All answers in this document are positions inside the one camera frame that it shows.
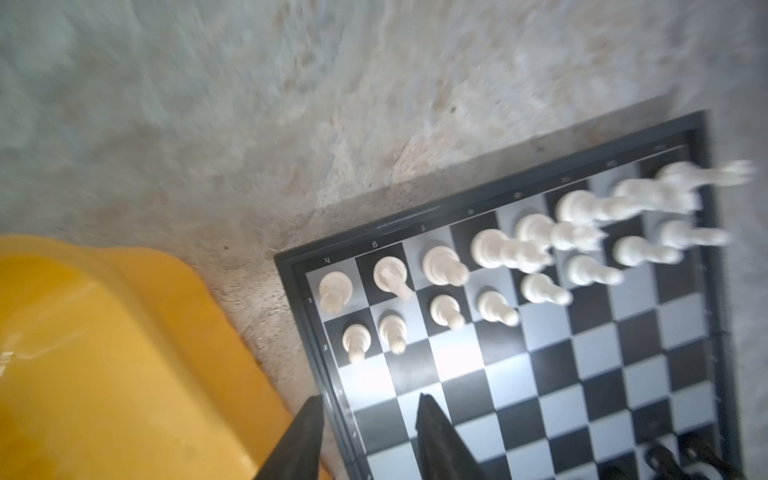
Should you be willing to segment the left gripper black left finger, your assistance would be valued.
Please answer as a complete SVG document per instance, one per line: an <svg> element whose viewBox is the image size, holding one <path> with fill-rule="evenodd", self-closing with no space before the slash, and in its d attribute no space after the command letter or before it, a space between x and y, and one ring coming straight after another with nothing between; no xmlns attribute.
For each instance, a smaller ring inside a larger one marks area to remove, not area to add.
<svg viewBox="0 0 768 480"><path fill-rule="evenodd" d="M323 397L309 397L259 468L254 480L317 480L324 420Z"/></svg>

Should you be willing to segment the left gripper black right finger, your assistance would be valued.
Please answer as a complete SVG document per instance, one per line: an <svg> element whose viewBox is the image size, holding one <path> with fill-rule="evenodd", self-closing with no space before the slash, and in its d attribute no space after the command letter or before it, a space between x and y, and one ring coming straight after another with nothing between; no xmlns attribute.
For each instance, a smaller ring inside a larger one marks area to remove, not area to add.
<svg viewBox="0 0 768 480"><path fill-rule="evenodd" d="M417 418L417 444L423 479L485 479L471 452L433 396L421 394Z"/></svg>

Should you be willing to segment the white chess pawn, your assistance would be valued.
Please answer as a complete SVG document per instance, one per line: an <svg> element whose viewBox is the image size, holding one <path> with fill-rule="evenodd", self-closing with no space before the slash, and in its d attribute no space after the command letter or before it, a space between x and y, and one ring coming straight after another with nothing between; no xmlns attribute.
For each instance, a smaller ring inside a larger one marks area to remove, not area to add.
<svg viewBox="0 0 768 480"><path fill-rule="evenodd" d="M357 364L365 359L372 342L370 331L363 324L351 324L342 336L342 345L347 352L349 362Z"/></svg>

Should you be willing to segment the black white chess board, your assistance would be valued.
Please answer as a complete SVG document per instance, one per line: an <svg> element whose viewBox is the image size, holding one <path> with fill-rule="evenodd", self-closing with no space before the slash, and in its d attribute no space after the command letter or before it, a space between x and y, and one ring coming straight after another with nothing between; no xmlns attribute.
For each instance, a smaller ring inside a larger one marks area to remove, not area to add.
<svg viewBox="0 0 768 480"><path fill-rule="evenodd" d="M486 268L472 238L511 233L566 194L607 193L677 160L709 166L695 112L275 258L347 475L417 479L416 418L429 394L489 479L653 479L669 450L695 479L740 479L730 317L713 247L673 265L625 269L617 286L578 286L567 253L545 274L567 306L522 293L520 271ZM349 362L342 336L372 342Z"/></svg>

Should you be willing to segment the yellow plastic tray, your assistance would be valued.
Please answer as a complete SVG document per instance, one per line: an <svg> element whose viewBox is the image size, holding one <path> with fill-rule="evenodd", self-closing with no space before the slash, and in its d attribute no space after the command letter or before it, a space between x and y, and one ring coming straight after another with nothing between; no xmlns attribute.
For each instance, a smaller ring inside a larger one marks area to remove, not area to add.
<svg viewBox="0 0 768 480"><path fill-rule="evenodd" d="M296 415L186 263L2 237L3 478L254 479Z"/></svg>

